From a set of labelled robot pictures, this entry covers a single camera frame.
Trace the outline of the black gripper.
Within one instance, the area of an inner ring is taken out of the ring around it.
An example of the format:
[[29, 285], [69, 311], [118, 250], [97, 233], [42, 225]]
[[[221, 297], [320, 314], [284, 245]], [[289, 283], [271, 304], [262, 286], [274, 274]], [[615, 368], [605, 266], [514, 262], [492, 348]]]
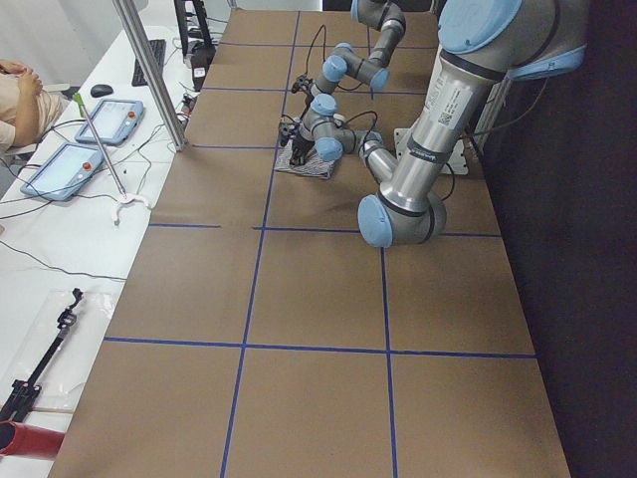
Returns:
[[305, 165], [310, 151], [315, 146], [313, 139], [306, 139], [301, 134], [297, 134], [292, 142], [292, 156], [290, 166], [297, 167]]

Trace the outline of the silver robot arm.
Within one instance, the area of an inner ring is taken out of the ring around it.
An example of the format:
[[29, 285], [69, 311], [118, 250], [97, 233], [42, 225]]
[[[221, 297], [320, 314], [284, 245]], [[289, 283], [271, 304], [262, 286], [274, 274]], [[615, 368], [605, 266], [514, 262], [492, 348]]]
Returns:
[[353, 78], [381, 90], [388, 64], [406, 31], [400, 7], [389, 1], [355, 1], [354, 20], [379, 32], [368, 58], [346, 43], [336, 45], [320, 74], [300, 77], [306, 95], [301, 116], [279, 126], [279, 142], [299, 165], [315, 152], [333, 162], [356, 153], [377, 180], [378, 191], [358, 206], [359, 230], [374, 247], [417, 244], [439, 234], [446, 222], [432, 187], [471, 115], [503, 79], [550, 78], [578, 68], [586, 48], [585, 1], [449, 1], [438, 21], [440, 71], [432, 78], [423, 111], [408, 131], [400, 157], [373, 131], [354, 130], [335, 118], [333, 93]]
[[377, 31], [379, 37], [367, 58], [360, 56], [348, 43], [338, 43], [323, 61], [318, 76], [311, 80], [309, 95], [332, 95], [344, 77], [382, 91], [389, 79], [388, 65], [406, 33], [402, 9], [392, 1], [353, 0], [351, 18]]

